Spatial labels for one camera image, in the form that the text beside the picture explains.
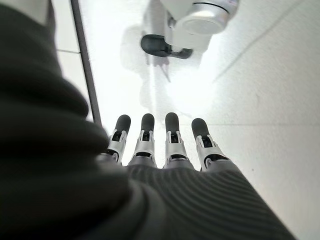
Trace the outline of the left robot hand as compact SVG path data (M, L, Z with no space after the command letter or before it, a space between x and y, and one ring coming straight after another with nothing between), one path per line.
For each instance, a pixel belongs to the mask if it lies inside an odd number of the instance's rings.
M0 3L3 240L292 240L227 157L122 166L60 68L49 0Z

